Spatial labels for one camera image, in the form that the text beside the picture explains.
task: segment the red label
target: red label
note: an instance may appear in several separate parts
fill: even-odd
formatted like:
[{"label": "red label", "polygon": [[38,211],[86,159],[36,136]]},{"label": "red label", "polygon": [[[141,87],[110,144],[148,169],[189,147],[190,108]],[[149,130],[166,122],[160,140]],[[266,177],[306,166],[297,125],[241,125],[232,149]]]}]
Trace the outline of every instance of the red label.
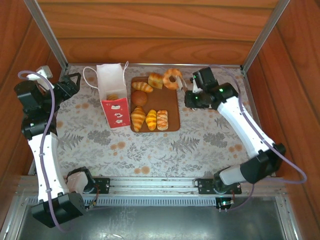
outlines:
[{"label": "red label", "polygon": [[102,100],[101,103],[111,129],[130,125],[129,107],[126,98],[114,101]]}]

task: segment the metal floor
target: metal floor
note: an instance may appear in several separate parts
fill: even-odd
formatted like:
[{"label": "metal floor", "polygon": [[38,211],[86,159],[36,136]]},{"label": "metal floor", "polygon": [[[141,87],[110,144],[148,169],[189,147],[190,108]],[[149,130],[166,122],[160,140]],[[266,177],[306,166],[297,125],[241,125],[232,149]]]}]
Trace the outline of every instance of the metal floor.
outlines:
[{"label": "metal floor", "polygon": [[114,206],[89,211],[62,226],[48,228],[31,216],[21,223],[20,240],[282,240],[274,197],[254,197],[243,208],[219,212],[201,206]]}]

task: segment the paper bag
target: paper bag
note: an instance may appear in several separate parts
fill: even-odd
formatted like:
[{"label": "paper bag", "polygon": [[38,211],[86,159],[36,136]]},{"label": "paper bag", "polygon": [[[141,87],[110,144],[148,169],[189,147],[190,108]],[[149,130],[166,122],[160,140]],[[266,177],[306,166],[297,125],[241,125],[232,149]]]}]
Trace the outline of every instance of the paper bag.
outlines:
[{"label": "paper bag", "polygon": [[[125,70],[128,66],[125,63],[122,69],[118,64],[97,65],[96,70],[86,66],[83,69],[83,78],[90,87],[98,89],[99,98],[104,115],[111,129],[130,125],[130,114],[128,106],[128,95],[125,81]],[[92,86],[87,82],[85,70],[91,69],[95,72],[98,86]],[[110,95],[116,95],[117,100],[107,100]]]}]

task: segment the pastry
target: pastry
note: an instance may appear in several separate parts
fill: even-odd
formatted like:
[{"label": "pastry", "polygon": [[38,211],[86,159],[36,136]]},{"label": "pastry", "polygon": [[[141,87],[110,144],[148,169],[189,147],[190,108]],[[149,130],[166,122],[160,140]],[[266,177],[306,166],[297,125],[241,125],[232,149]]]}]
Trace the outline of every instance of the pastry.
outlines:
[{"label": "pastry", "polygon": [[106,97],[106,99],[109,100],[109,101],[114,101],[114,100],[117,100],[117,99],[119,99],[119,98],[118,98],[118,95],[117,95],[117,94],[110,94],[110,95],[108,95],[108,96]]},{"label": "pastry", "polygon": [[159,110],[156,113],[156,127],[160,131],[164,131],[168,129],[168,111],[167,110]]},{"label": "pastry", "polygon": [[134,109],[134,111],[130,114],[130,116],[131,116],[131,121],[133,124],[134,131],[139,132],[142,127],[142,124],[146,119],[146,114],[144,113],[142,107],[137,106]]},{"label": "pastry", "polygon": [[135,90],[140,90],[146,93],[151,93],[154,89],[152,88],[152,86],[150,86],[148,83],[144,82],[144,81],[135,81],[133,83],[131,83],[131,86],[135,89]]},{"label": "pastry", "polygon": [[157,89],[162,89],[162,86],[164,84],[163,78],[164,78],[164,76],[162,76],[161,74],[152,72],[152,73],[150,73],[150,75],[148,77],[148,84],[151,87],[154,87]]},{"label": "pastry", "polygon": [[179,88],[177,80],[174,82],[170,81],[171,76],[182,79],[182,73],[179,71],[179,69],[170,68],[163,75],[163,85],[168,89],[177,90]]},{"label": "pastry", "polygon": [[131,94],[131,101],[137,106],[143,106],[147,103],[147,94],[143,91],[134,91]]},{"label": "pastry", "polygon": [[156,126],[157,126],[157,112],[156,112],[156,110],[151,109],[148,112],[148,115],[145,118],[145,123],[148,126],[150,131],[153,131],[156,129]]}]

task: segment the frosted donut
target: frosted donut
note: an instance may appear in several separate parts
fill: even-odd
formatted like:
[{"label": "frosted donut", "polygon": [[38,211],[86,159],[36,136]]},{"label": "frosted donut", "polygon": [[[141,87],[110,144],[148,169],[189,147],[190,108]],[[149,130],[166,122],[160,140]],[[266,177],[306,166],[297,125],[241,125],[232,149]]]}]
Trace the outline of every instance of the frosted donut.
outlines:
[{"label": "frosted donut", "polygon": [[170,68],[163,75],[163,85],[168,89],[177,90],[179,88],[177,80],[175,82],[170,81],[171,76],[182,79],[182,73],[179,69]]}]

